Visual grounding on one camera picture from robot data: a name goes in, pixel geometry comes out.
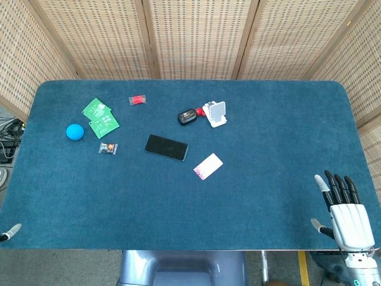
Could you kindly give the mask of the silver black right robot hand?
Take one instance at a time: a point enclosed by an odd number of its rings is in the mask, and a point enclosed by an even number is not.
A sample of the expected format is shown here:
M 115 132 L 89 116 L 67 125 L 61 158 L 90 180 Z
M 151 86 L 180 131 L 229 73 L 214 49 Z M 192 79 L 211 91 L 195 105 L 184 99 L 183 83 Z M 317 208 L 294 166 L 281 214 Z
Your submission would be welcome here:
M 355 184 L 349 176 L 342 178 L 328 170 L 324 174 L 327 181 L 320 175 L 315 175 L 314 180 L 323 195 L 332 227 L 322 225 L 315 218 L 311 224 L 319 233 L 335 240 L 343 251 L 370 251 L 375 245 L 373 231 Z

